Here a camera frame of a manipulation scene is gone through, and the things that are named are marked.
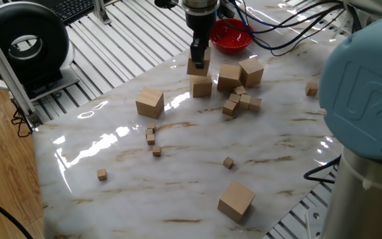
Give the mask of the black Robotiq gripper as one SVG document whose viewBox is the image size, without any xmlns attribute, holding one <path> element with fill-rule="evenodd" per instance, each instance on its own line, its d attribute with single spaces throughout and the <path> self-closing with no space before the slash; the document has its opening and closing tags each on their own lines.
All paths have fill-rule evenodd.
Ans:
<svg viewBox="0 0 382 239">
<path fill-rule="evenodd" d="M 190 45 L 192 62 L 197 69 L 204 68 L 204 55 L 208 48 L 210 30 L 216 23 L 214 12 L 208 15 L 186 14 L 186 24 L 193 31 L 193 41 Z"/>
</svg>

